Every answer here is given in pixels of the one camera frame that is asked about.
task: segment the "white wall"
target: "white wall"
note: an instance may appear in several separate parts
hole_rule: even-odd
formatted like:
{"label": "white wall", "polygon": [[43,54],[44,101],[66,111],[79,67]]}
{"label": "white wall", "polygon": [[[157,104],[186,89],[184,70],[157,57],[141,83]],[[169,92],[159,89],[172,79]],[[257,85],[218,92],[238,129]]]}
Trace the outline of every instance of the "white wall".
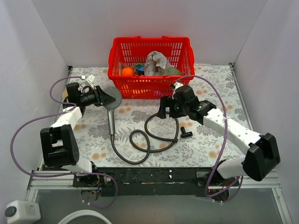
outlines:
{"label": "white wall", "polygon": [[107,66],[118,36],[188,36],[195,62],[235,62],[267,0],[32,0],[67,65]]}
{"label": "white wall", "polygon": [[235,63],[255,130],[277,138],[277,172],[293,223],[299,223],[298,8],[298,0],[268,0]]}
{"label": "white wall", "polygon": [[[67,76],[67,67],[30,0],[0,0],[0,223],[7,203],[24,200],[29,176],[13,164],[10,139],[26,121],[56,112],[50,85]],[[62,84],[55,90],[61,94]],[[53,119],[29,125],[15,142],[15,154],[28,171],[37,169],[42,151],[41,128]]]}

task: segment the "plastic basket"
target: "plastic basket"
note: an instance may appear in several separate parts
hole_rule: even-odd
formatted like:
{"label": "plastic basket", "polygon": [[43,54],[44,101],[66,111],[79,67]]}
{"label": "plastic basket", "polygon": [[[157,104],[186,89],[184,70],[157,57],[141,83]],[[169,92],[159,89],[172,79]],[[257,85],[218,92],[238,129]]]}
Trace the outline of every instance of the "plastic basket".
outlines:
{"label": "plastic basket", "polygon": [[[126,63],[134,67],[135,63],[144,63],[147,55],[152,51],[163,53],[170,64],[178,68],[181,76],[122,76],[119,63]],[[188,37],[141,38],[117,37],[109,55],[108,77],[111,79],[124,99],[159,99],[171,96],[171,82],[179,77],[194,75],[194,55]],[[181,80],[182,84],[189,84],[193,77]]]}

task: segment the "orange fruit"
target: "orange fruit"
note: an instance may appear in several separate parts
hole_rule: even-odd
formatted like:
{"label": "orange fruit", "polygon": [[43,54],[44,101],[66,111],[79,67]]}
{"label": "orange fruit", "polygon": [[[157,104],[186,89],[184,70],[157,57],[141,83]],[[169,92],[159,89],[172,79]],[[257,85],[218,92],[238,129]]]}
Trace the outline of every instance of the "orange fruit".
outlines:
{"label": "orange fruit", "polygon": [[126,67],[121,71],[122,76],[132,76],[134,75],[134,70],[130,67]]}

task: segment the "white hose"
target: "white hose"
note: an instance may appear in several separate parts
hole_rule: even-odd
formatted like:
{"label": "white hose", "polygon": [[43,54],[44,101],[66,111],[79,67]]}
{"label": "white hose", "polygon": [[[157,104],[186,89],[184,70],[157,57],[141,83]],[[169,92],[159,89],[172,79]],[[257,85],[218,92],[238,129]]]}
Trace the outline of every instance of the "white hose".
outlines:
{"label": "white hose", "polygon": [[58,224],[68,224],[71,220],[76,219],[81,216],[94,216],[101,220],[103,220],[106,224],[112,224],[105,216],[102,214],[92,211],[92,210],[79,210],[69,214],[68,216],[64,217]]}

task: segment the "floral tablecloth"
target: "floral tablecloth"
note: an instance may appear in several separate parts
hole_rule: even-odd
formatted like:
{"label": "floral tablecloth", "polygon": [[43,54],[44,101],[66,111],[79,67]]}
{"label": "floral tablecloth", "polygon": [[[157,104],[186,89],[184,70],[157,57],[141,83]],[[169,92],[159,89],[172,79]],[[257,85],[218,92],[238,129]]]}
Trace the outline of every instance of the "floral tablecloth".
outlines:
{"label": "floral tablecloth", "polygon": [[[207,78],[215,85],[226,105],[230,118],[249,128],[237,88],[229,66],[226,65],[195,65],[196,75]],[[74,68],[71,75],[81,76],[93,74],[95,85],[102,89],[113,86],[107,77],[107,68]],[[213,89],[200,79],[193,79],[189,85],[199,97],[207,99],[221,108],[221,104]],[[131,146],[129,135],[135,129],[144,130],[145,120],[159,109],[159,100],[124,99],[115,110],[116,140],[115,145],[119,152],[128,160],[139,161],[145,156]],[[148,159],[137,166],[140,167],[210,167],[214,165],[222,145],[223,137],[217,132],[188,117],[179,118],[179,125],[184,126],[193,136],[186,139],[179,138],[172,148],[151,154]],[[154,118],[148,124],[149,131],[154,135],[173,138],[175,121]],[[80,150],[80,156],[93,161],[98,167],[132,167],[121,160],[113,151],[108,133],[107,112],[103,107],[93,105],[86,108],[83,118],[74,129],[74,134]],[[134,141],[140,147],[146,148],[146,141],[142,135],[136,135]],[[163,142],[150,137],[151,149],[167,146]],[[226,144],[222,157],[231,159],[242,156],[242,152],[231,142]]]}

